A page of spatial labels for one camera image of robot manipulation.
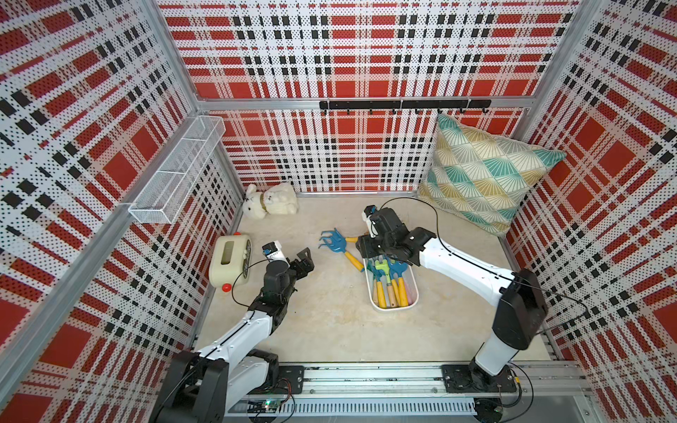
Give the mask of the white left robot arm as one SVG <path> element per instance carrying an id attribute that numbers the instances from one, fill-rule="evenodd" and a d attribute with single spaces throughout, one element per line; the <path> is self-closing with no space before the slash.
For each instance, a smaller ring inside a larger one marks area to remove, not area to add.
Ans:
<path id="1" fill-rule="evenodd" d="M 264 286 L 243 319 L 207 347 L 173 357 L 149 421 L 221 422 L 251 391 L 277 388 L 279 358 L 256 346 L 278 329 L 296 282 L 315 266 L 308 248 L 293 261 L 278 241 L 264 245 L 263 252 Z"/>

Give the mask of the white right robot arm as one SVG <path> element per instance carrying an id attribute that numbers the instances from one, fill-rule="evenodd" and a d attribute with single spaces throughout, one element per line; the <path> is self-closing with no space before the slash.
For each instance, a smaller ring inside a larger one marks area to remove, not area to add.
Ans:
<path id="1" fill-rule="evenodd" d="M 473 375 L 494 378 L 518 352 L 529 348 L 548 314 L 543 289 L 534 273 L 486 263 L 425 228 L 410 230 L 389 207 L 367 206 L 362 219 L 368 234 L 358 238 L 357 248 L 364 259 L 385 256 L 436 271 L 495 308 L 490 336 L 469 364 Z"/>

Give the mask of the white plastic storage box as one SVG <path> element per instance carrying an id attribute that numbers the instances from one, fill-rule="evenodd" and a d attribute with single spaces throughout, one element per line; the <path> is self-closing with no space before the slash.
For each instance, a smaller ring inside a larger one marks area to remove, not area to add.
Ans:
<path id="1" fill-rule="evenodd" d="M 364 259 L 370 303 L 382 312 L 412 308 L 419 301 L 419 289 L 409 264 L 385 256 Z"/>

